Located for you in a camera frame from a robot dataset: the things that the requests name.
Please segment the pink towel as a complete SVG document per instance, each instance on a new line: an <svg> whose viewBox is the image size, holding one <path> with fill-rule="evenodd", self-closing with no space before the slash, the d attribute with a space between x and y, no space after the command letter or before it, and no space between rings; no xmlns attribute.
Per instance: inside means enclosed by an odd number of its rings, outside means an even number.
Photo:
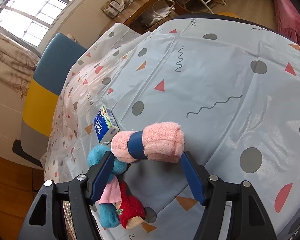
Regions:
<svg viewBox="0 0 300 240"><path fill-rule="evenodd" d="M175 122L159 122L141 131L118 132L111 141L111 152L119 161L140 160L177 163L184 152L184 133Z"/></svg>

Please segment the blue plush doll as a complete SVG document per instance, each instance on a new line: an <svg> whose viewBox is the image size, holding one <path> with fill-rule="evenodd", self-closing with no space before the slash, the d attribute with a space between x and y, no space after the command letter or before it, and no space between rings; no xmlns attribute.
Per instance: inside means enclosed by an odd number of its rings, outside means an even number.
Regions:
<svg viewBox="0 0 300 240"><path fill-rule="evenodd" d="M120 225L129 230L142 224L146 218L143 204L130 193L126 182L117 178L127 170L127 163L114 159L113 169L98 199L100 224L104 229Z"/></svg>

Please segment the blue pocket tissue pack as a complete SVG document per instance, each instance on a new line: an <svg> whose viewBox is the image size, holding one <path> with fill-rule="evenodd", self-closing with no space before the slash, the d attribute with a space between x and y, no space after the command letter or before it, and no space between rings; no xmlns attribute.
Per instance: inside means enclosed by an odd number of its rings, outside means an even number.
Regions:
<svg viewBox="0 0 300 240"><path fill-rule="evenodd" d="M105 105L101 106L93 124L99 143L110 142L120 130L112 111Z"/></svg>

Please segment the ornate gold tissue box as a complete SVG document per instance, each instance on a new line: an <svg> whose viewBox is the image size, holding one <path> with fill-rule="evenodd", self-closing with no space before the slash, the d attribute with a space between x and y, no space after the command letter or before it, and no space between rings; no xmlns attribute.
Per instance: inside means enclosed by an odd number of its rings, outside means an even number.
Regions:
<svg viewBox="0 0 300 240"><path fill-rule="evenodd" d="M64 220L66 226L66 232L69 240L76 240L74 225L71 216L70 202L64 200L63 202Z"/></svg>

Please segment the patterned white bed cover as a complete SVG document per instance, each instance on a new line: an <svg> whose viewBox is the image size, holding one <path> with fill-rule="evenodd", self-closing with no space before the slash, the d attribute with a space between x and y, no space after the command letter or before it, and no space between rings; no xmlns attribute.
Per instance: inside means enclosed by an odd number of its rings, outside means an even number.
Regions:
<svg viewBox="0 0 300 240"><path fill-rule="evenodd" d="M108 107L122 131L171 121L210 174L252 183L278 239L300 238L300 46L265 28L170 20L139 35L116 24L75 63L59 96L45 178L87 172Z"/></svg>

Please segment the grey yellow blue headboard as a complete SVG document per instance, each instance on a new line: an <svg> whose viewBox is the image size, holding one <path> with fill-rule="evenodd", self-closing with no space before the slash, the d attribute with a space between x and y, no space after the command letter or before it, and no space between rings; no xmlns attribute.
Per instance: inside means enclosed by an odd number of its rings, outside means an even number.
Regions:
<svg viewBox="0 0 300 240"><path fill-rule="evenodd" d="M53 115L71 67L86 49L64 34L58 33L43 52L27 92L23 107L21 136L12 152L42 167L47 150Z"/></svg>

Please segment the beige patterned curtain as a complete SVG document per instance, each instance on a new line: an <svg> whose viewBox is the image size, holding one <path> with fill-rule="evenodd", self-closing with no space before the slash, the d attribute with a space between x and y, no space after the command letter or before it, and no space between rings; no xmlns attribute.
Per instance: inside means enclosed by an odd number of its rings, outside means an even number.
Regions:
<svg viewBox="0 0 300 240"><path fill-rule="evenodd" d="M25 100L40 53L0 27L0 82Z"/></svg>

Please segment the white handbag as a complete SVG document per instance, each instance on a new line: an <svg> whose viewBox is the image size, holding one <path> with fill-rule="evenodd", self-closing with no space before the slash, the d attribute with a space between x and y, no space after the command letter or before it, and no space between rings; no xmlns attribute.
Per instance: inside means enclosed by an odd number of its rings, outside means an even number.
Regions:
<svg viewBox="0 0 300 240"><path fill-rule="evenodd" d="M147 27L155 25L175 10L174 5L175 2L173 0L157 0L142 13L141 23Z"/></svg>

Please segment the packets on desk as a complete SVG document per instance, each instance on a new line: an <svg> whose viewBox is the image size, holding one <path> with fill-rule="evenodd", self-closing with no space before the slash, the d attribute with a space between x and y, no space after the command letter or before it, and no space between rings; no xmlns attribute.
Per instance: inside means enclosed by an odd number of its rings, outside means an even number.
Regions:
<svg viewBox="0 0 300 240"><path fill-rule="evenodd" d="M101 10L110 18L115 18L135 0L109 0L102 5Z"/></svg>

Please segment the window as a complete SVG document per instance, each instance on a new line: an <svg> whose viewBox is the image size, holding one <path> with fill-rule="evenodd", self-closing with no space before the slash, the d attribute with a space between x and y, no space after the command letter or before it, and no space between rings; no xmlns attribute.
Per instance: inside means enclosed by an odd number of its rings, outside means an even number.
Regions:
<svg viewBox="0 0 300 240"><path fill-rule="evenodd" d="M58 16L73 0L6 0L0 7L0 27L38 47Z"/></svg>

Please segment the wooden desk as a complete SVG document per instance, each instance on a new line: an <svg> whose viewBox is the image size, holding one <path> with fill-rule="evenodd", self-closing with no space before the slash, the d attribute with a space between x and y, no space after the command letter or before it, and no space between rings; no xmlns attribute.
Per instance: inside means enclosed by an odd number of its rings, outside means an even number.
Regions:
<svg viewBox="0 0 300 240"><path fill-rule="evenodd" d="M135 0L128 7L126 7L120 14L118 14L115 18L113 18L100 32L100 36L107 32L115 23L124 24L130 29L133 29L139 34L144 34L146 31L153 31L159 25L162 25L168 20L174 18L174 16L190 14L190 12L175 0L175 10L173 10L165 19L161 19L159 22L154 25L148 27L141 23L142 15L144 12L149 12L153 14L152 6L158 0Z"/></svg>

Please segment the pink ruffled blanket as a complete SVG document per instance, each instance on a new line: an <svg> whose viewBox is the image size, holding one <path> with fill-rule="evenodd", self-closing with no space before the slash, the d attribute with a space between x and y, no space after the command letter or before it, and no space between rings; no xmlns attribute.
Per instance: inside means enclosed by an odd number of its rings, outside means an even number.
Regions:
<svg viewBox="0 0 300 240"><path fill-rule="evenodd" d="M274 0L277 31L300 46L300 14L290 0Z"/></svg>

